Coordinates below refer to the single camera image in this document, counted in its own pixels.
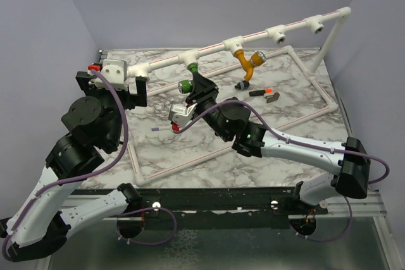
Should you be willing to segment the green water faucet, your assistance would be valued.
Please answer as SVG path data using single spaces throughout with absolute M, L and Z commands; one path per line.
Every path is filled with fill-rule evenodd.
M 191 73 L 198 72 L 198 63 L 191 63 L 187 66 L 187 69 Z M 192 80 L 181 80 L 178 82 L 178 91 L 181 94 L 188 94 L 191 93 L 193 89 L 193 81 Z

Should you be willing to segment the white PVC pipe frame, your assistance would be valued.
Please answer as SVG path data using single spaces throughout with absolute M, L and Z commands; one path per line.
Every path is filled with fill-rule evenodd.
M 173 66 L 175 64 L 186 64 L 186 67 L 188 67 L 188 65 L 190 65 L 192 63 L 197 63 L 197 59 L 200 59 L 204 56 L 209 56 L 211 54 L 215 54 L 215 53 L 218 53 L 221 51 L 230 51 L 233 56 L 235 55 L 235 53 L 237 55 L 241 55 L 244 44 L 256 42 L 257 40 L 262 40 L 262 39 L 271 39 L 276 44 L 281 44 L 285 41 L 285 34 L 287 32 L 290 32 L 290 31 L 293 31 L 296 29 L 300 29 L 300 28 L 308 28 L 308 29 L 310 29 L 310 31 L 312 33 L 317 34 L 323 30 L 324 23 L 326 21 L 336 20 L 335 25 L 333 26 L 331 32 L 329 33 L 324 45 L 320 49 L 320 53 L 318 55 L 316 55 L 314 64 L 309 68 L 302 62 L 302 60 L 296 54 L 294 48 L 290 45 L 283 46 L 279 49 L 275 49 L 274 51 L 269 52 L 265 55 L 265 56 L 268 56 L 266 58 L 270 59 L 272 57 L 279 56 L 282 54 L 288 54 L 295 61 L 295 63 L 300 68 L 300 70 L 304 73 L 304 76 L 309 81 L 309 83 L 314 86 L 314 88 L 318 91 L 318 93 L 321 95 L 321 97 L 327 104 L 321 110 L 318 110 L 316 112 L 313 112 L 313 113 L 305 115 L 305 116 L 302 116 L 290 123 L 282 125 L 282 127 L 297 126 L 297 125 L 307 122 L 313 118 L 320 117 L 323 114 L 332 113 L 338 109 L 338 104 L 332 99 L 332 97 L 327 93 L 327 91 L 323 89 L 323 87 L 320 85 L 319 81 L 316 79 L 315 72 L 316 72 L 317 68 L 319 67 L 321 61 L 324 59 L 330 46 L 332 45 L 332 42 L 333 42 L 335 36 L 338 34 L 341 26 L 344 24 L 344 22 L 346 21 L 346 19 L 348 18 L 348 16 L 350 14 L 351 14 L 351 8 L 344 7 L 344 8 L 340 8 L 333 12 L 326 13 L 323 15 L 310 16 L 303 20 L 296 21 L 294 23 L 289 23 L 287 25 L 277 25 L 274 27 L 270 27 L 265 30 L 262 30 L 261 32 L 257 32 L 254 34 L 249 34 L 249 35 L 245 35 L 245 36 L 240 35 L 240 36 L 232 37 L 229 39 L 225 39 L 223 42 L 220 42 L 220 43 L 217 43 L 217 44 L 214 44 L 211 46 L 202 47 L 200 49 L 186 49 L 186 51 L 180 52 L 180 53 L 176 54 L 175 56 L 171 56 L 168 58 L 163 58 L 163 59 L 159 59 L 159 60 L 155 60 L 155 61 L 151 61 L 151 62 L 135 63 L 128 67 L 127 76 L 133 77 L 133 78 L 135 78 L 137 76 L 148 77 L 149 74 L 155 70 Z M 211 72 L 207 72 L 204 75 L 206 77 L 217 76 L 222 73 L 232 71 L 232 70 L 235 70 L 236 68 L 243 67 L 243 66 L 244 65 L 239 61 L 239 63 L 231 64 L 230 66 L 227 66 L 224 68 L 218 68 Z M 222 156 L 230 151 L 231 151 L 230 147 L 222 148 L 222 149 L 216 150 L 210 154 L 206 154 L 205 156 L 202 156 L 199 159 L 193 159 L 192 161 L 190 161 L 188 163 L 180 164 L 179 166 L 176 166 L 171 169 L 164 169 L 162 172 L 162 175 L 158 175 L 156 177 L 152 177 L 152 176 L 146 177 L 143 175 L 142 170 L 140 168 L 134 145 L 129 144 L 129 147 L 128 147 L 128 152 L 129 152 L 130 159 L 132 162 L 132 167 L 133 167 L 134 173 L 135 173 L 135 184 L 138 186 L 147 185 L 148 183 L 150 183 L 152 181 L 155 181 L 155 180 L 157 181 L 160 178 L 170 176 L 174 173 L 178 173 L 178 172 L 188 169 L 192 166 L 201 164 L 204 161 L 209 161 L 211 159 L 214 159 L 215 157 Z

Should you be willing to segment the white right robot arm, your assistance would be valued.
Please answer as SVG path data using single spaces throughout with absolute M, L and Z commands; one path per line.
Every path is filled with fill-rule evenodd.
M 192 80 L 179 83 L 186 104 L 194 106 L 193 118 L 201 117 L 224 142 L 246 157 L 280 158 L 324 170 L 309 181 L 301 181 L 290 199 L 292 209 L 304 214 L 330 197 L 343 195 L 364 199 L 368 192 L 370 160 L 361 141 L 348 137 L 344 143 L 322 142 L 269 129 L 250 120 L 253 112 L 236 97 L 217 103 L 218 86 L 194 72 Z

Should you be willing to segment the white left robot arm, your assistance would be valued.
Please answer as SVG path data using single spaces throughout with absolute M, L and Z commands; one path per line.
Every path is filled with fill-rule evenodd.
M 46 157 L 40 180 L 22 208 L 1 220 L 3 257 L 10 262 L 31 261 L 59 250 L 74 233 L 109 216 L 133 216 L 142 197 L 129 183 L 87 207 L 61 211 L 62 203 L 84 180 L 111 169 L 128 144 L 125 110 L 147 105 L 146 78 L 136 77 L 136 94 L 99 89 L 91 84 L 100 74 L 78 72 L 84 96 L 72 103 L 61 118 L 68 133 Z

